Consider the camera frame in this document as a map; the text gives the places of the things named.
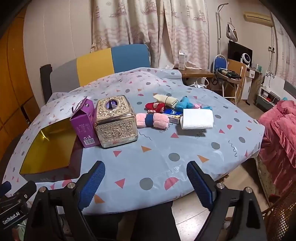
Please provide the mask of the white paper towel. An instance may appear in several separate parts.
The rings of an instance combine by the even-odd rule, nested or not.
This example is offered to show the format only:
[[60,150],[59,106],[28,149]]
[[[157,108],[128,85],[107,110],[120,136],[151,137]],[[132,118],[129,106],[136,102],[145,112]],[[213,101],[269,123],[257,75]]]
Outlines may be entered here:
[[180,123],[183,130],[212,129],[214,125],[213,111],[210,109],[184,109]]

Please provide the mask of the blue tissue packet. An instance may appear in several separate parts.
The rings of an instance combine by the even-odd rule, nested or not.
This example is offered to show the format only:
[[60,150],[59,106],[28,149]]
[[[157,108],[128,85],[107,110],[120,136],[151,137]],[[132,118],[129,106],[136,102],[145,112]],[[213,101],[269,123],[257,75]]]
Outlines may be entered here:
[[164,110],[163,114],[167,115],[170,123],[179,124],[180,119],[183,115],[180,111],[175,111],[174,109],[167,108]]

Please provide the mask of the pink towel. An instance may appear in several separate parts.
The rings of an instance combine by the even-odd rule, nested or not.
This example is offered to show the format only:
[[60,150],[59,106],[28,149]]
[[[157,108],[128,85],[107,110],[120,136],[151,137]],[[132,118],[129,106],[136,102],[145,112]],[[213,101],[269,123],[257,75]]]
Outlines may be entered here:
[[169,126],[169,117],[162,113],[137,113],[136,125],[138,128],[157,128],[165,130]]

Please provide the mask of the blue teddy bear pink dress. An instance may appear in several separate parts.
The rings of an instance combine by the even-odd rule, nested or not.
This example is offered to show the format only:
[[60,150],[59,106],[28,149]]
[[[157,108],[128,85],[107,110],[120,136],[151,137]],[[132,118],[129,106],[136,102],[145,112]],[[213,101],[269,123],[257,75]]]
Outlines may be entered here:
[[193,104],[187,96],[184,96],[174,107],[175,111],[183,112],[184,109],[210,109],[211,106],[202,106],[201,104]]

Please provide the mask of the beige cloth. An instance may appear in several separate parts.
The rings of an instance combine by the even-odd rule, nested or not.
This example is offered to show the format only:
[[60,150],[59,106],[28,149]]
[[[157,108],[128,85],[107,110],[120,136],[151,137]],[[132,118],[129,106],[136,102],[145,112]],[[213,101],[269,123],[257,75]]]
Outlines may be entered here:
[[167,95],[161,95],[161,94],[155,94],[153,98],[156,99],[157,102],[164,103],[165,106],[168,106],[170,108],[175,108],[175,106],[179,102],[177,98],[167,96]]

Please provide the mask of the gold rectangular tray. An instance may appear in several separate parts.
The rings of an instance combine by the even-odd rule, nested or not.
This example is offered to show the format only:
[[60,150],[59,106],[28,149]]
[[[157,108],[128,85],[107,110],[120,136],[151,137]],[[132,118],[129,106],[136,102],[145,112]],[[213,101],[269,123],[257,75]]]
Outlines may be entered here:
[[20,174],[37,174],[69,166],[76,133],[66,118],[41,129],[33,140]]

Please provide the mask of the ornate silver tissue box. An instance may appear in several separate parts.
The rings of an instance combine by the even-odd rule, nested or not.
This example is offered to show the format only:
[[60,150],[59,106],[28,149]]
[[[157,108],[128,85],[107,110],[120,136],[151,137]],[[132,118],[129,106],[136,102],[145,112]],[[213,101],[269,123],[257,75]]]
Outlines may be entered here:
[[136,114],[124,95],[97,102],[94,128],[103,148],[128,144],[138,139]]

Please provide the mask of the pink bedding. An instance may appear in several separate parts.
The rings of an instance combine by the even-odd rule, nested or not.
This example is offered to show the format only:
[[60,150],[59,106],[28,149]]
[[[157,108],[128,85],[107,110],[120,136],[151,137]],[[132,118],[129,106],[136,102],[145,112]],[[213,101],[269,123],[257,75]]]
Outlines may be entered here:
[[279,194],[295,183],[295,103],[281,100],[258,121],[265,127],[259,156]]

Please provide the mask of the patterned light blue tablecloth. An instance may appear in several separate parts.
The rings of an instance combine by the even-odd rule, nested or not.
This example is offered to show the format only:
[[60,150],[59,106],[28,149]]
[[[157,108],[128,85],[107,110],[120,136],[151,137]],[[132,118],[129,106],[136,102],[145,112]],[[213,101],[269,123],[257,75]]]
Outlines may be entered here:
[[212,108],[214,125],[204,131],[183,130],[176,124],[164,131],[141,128],[133,143],[84,149],[82,173],[97,161],[106,167],[102,183],[83,210],[85,215],[126,212],[175,200],[193,190],[186,174],[189,161],[218,180],[260,150],[264,126],[234,104],[211,90],[185,86],[176,70],[137,68],[99,78],[71,92],[53,94],[10,158],[4,180],[11,183],[11,191],[16,192],[26,182],[20,174],[21,165],[42,128],[69,118],[85,97],[97,103],[121,94],[136,113],[143,112],[155,94],[178,99],[187,96],[192,103]]

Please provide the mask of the blue folding chair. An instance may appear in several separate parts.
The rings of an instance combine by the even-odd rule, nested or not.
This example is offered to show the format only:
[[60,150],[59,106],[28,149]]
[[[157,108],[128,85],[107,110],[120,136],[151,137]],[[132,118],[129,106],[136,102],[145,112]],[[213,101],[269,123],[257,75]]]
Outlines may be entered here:
[[240,101],[247,66],[218,54],[213,62],[213,73],[222,84],[222,96],[235,105]]

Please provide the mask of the white carton on desk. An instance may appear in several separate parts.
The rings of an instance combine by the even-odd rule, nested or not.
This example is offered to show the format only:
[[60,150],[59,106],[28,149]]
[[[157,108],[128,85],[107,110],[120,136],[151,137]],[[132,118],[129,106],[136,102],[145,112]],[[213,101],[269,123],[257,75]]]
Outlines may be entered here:
[[186,63],[187,63],[187,53],[180,50],[179,51],[178,69],[179,70],[185,70],[186,69]]

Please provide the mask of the small white fan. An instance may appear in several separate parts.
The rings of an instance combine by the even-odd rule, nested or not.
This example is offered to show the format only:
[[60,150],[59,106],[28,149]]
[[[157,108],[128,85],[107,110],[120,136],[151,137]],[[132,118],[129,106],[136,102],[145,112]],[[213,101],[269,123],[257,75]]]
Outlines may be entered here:
[[247,53],[243,53],[240,58],[240,62],[245,64],[247,67],[250,67],[251,58]]

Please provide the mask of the black monitor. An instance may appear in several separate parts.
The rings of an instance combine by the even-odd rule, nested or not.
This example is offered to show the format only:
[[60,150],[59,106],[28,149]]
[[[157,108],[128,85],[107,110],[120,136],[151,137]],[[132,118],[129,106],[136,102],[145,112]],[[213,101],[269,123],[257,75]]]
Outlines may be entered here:
[[240,62],[240,58],[241,55],[243,53],[247,53],[250,58],[251,58],[251,64],[252,65],[252,55],[253,55],[253,51],[243,45],[240,45],[236,42],[233,42],[231,40],[229,40],[228,42],[228,52],[227,52],[227,57],[228,59]]

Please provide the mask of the patterned cream curtain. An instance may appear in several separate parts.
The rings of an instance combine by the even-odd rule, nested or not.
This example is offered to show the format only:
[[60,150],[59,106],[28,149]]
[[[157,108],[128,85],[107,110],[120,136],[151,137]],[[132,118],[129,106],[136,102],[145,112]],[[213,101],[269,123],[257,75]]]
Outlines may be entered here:
[[154,68],[174,68],[179,54],[186,67],[209,67],[209,24],[205,1],[93,1],[95,52],[145,44]]

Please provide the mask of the wall air conditioner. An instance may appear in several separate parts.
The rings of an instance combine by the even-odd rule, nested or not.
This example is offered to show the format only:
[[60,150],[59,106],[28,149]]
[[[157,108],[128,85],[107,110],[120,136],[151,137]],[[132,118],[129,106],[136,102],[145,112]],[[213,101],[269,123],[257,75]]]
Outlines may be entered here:
[[265,15],[261,13],[245,11],[243,13],[244,19],[250,23],[256,23],[260,25],[264,25],[267,27],[273,27],[274,23],[270,15]]

